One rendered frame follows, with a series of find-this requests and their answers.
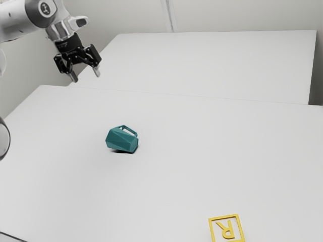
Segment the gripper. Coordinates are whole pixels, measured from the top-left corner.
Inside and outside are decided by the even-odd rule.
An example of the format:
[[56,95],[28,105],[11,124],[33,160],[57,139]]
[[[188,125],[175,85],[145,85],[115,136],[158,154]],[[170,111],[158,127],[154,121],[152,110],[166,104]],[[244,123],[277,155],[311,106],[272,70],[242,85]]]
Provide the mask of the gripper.
[[102,61],[100,54],[93,44],[84,47],[82,41],[77,33],[71,37],[54,42],[58,54],[53,58],[58,70],[62,74],[68,75],[72,82],[77,82],[77,75],[73,70],[72,58],[75,56],[82,57],[82,61],[91,66],[95,75],[100,77],[99,65]]

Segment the teal faceted mug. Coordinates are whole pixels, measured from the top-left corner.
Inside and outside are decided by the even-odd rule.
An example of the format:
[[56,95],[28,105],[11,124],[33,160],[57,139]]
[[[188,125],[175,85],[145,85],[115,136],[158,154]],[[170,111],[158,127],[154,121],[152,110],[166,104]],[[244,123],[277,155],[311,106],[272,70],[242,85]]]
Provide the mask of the teal faceted mug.
[[128,153],[136,151],[138,142],[138,134],[126,125],[110,129],[105,139],[108,148]]

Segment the yellow framed letter marker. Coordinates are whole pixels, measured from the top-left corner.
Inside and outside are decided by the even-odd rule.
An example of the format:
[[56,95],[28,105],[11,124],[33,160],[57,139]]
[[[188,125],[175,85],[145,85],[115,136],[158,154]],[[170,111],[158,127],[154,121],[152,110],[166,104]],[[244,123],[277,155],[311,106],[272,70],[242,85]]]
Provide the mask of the yellow framed letter marker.
[[246,242],[238,214],[208,219],[212,242]]

